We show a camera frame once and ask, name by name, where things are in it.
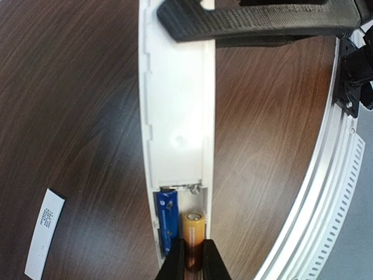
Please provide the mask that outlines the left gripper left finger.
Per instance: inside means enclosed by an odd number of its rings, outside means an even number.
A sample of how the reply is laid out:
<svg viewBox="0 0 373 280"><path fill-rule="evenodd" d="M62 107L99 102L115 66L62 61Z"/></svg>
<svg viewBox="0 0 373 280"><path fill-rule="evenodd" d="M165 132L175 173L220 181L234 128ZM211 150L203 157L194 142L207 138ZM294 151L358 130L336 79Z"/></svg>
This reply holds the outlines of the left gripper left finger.
<svg viewBox="0 0 373 280"><path fill-rule="evenodd" d="M183 239L173 242L156 280L184 280L185 276L185 243Z"/></svg>

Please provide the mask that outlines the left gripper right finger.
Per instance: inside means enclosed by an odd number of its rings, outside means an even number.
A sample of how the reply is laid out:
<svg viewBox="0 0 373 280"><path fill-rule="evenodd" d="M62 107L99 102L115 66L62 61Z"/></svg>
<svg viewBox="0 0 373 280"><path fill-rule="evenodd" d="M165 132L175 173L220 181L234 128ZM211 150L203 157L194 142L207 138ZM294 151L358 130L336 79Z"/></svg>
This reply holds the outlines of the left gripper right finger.
<svg viewBox="0 0 373 280"><path fill-rule="evenodd" d="M212 239L206 239L203 242L202 267L204 280L232 280Z"/></svg>

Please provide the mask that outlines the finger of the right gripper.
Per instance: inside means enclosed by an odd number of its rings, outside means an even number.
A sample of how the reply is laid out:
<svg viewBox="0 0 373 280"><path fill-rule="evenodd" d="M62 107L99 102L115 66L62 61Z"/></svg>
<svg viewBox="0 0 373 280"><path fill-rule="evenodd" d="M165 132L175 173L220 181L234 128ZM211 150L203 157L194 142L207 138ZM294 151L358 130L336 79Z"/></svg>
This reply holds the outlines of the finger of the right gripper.
<svg viewBox="0 0 373 280"><path fill-rule="evenodd" d="M352 32L360 25L354 1L205 9L200 1L164 1L157 17L176 41L249 36L320 36Z"/></svg>

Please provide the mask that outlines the orange battery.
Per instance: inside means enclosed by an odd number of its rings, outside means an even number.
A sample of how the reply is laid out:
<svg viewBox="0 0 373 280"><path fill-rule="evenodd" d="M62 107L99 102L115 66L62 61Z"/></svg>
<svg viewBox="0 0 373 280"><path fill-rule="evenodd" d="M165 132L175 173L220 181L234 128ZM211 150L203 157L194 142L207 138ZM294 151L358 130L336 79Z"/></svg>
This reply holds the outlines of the orange battery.
<svg viewBox="0 0 373 280"><path fill-rule="evenodd" d="M185 213L182 231L185 243L185 268L191 272L198 272L202 269L205 216L198 212Z"/></svg>

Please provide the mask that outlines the white remote control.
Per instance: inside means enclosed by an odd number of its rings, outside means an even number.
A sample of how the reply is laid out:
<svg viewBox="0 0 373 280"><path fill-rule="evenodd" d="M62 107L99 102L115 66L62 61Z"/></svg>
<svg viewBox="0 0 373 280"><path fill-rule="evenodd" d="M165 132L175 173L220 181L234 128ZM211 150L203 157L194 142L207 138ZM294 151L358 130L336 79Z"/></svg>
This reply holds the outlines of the white remote control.
<svg viewBox="0 0 373 280"><path fill-rule="evenodd" d="M181 214L205 216L210 236L216 100L213 40L178 43L157 18L159 1L140 1L138 69L146 189L156 254L165 260L160 191L177 192Z"/></svg>

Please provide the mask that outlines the blue battery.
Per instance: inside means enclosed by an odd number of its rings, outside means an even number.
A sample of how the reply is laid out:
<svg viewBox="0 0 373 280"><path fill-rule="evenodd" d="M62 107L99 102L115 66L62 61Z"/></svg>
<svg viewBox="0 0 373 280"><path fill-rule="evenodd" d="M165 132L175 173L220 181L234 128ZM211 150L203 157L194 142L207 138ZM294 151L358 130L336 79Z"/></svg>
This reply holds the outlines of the blue battery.
<svg viewBox="0 0 373 280"><path fill-rule="evenodd" d="M178 239L179 235L178 193L174 190L158 192L156 202L160 222L161 248L163 254L168 256L173 242Z"/></svg>

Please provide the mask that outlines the front aluminium rail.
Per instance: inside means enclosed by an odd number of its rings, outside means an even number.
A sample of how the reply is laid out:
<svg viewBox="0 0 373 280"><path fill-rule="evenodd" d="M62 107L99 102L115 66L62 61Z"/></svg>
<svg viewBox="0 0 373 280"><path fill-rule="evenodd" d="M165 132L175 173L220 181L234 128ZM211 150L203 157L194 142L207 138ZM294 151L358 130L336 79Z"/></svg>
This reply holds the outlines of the front aluminium rail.
<svg viewBox="0 0 373 280"><path fill-rule="evenodd" d="M317 279L342 229L364 156L358 120L333 101L337 61L314 152L291 211L256 279Z"/></svg>

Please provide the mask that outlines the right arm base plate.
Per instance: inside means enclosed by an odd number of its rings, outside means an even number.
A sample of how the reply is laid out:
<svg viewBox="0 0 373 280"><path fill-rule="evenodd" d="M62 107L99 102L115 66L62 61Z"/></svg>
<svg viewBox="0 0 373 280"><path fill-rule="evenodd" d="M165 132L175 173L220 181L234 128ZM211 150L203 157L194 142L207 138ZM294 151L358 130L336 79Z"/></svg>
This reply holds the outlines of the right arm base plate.
<svg viewBox="0 0 373 280"><path fill-rule="evenodd" d="M353 118L372 110L372 21L339 41L333 102Z"/></svg>

